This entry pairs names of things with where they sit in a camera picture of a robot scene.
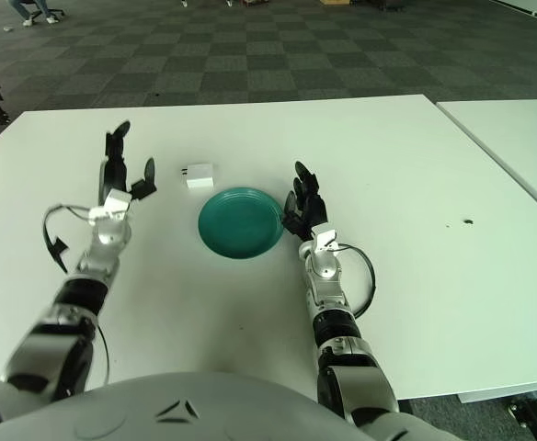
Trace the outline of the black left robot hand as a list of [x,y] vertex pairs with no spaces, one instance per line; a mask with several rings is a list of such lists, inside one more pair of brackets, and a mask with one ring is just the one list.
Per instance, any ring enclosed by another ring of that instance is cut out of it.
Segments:
[[127,188],[127,167],[124,160],[124,138],[131,123],[122,122],[113,132],[106,133],[105,158],[99,170],[97,201],[103,205],[112,189],[131,195],[132,200],[142,200],[157,191],[155,184],[155,162],[150,157],[144,166],[143,178]]

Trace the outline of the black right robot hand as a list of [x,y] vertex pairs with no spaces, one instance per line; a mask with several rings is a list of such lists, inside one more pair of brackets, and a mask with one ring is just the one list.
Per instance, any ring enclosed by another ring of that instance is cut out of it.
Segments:
[[315,174],[300,161],[294,165],[297,176],[286,198],[281,223],[303,242],[312,239],[312,228],[327,223],[326,204],[319,195]]

